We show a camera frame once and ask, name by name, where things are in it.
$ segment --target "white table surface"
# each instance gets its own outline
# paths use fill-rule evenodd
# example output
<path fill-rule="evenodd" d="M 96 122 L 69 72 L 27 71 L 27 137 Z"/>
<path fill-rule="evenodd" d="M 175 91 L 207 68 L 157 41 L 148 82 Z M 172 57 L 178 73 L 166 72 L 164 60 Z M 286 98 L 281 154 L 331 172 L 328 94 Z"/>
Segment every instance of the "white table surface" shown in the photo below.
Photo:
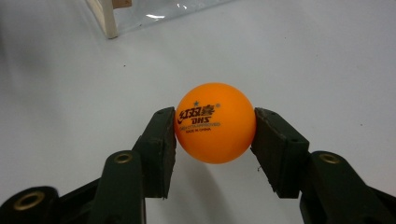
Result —
<path fill-rule="evenodd" d="M 396 195 L 395 12 L 394 0 L 237 0 L 107 40 L 83 0 L 0 1 L 0 203 L 96 179 L 155 111 L 212 81 Z M 258 167 L 250 150 L 209 165 L 178 147 L 148 223 L 303 223 Z"/>

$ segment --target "plastic bag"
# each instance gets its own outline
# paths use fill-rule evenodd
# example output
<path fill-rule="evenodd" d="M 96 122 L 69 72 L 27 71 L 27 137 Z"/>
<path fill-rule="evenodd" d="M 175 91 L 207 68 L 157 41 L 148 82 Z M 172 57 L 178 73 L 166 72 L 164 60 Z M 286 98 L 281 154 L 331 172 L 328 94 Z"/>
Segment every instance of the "plastic bag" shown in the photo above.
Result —
<path fill-rule="evenodd" d="M 134 0 L 131 7 L 114 10 L 119 33 L 126 33 L 233 0 Z"/>

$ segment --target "printed logo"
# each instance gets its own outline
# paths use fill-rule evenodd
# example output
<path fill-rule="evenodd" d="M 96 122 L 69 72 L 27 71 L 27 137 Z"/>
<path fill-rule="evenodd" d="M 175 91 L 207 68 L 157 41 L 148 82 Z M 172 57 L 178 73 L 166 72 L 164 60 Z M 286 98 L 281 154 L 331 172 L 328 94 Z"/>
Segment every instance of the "printed logo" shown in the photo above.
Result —
<path fill-rule="evenodd" d="M 220 108 L 220 104 L 199 106 L 199 102 L 193 103 L 194 107 L 185 109 L 180 112 L 177 118 L 177 124 L 181 125 L 183 121 L 190 120 L 190 125 L 181 126 L 181 131 L 186 133 L 211 131 L 211 127 L 220 126 L 219 122 L 210 122 L 216 109 Z"/>

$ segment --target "screw hole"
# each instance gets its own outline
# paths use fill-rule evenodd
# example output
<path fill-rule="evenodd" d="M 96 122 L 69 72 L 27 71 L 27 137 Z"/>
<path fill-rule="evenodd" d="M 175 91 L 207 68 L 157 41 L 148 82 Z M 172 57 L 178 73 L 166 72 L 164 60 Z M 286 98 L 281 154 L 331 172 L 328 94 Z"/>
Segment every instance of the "screw hole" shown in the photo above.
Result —
<path fill-rule="evenodd" d="M 114 161 L 119 164 L 126 163 L 131 160 L 132 160 L 132 155 L 129 153 L 122 153 L 118 155 L 116 158 L 114 158 Z"/>
<path fill-rule="evenodd" d="M 24 211 L 35 207 L 44 200 L 45 194 L 42 191 L 34 191 L 23 195 L 14 203 L 14 209 L 17 211 Z"/>

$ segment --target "ping pong ball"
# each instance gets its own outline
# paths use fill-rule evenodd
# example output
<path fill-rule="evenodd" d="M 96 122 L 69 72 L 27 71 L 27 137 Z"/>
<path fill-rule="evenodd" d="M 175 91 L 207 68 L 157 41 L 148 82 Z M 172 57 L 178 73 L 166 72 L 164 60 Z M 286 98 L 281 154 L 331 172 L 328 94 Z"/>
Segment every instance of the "ping pong ball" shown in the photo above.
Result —
<path fill-rule="evenodd" d="M 181 99 L 174 127 L 178 142 L 195 159 L 224 163 L 248 149 L 256 116 L 248 98 L 235 87 L 206 83 Z"/>

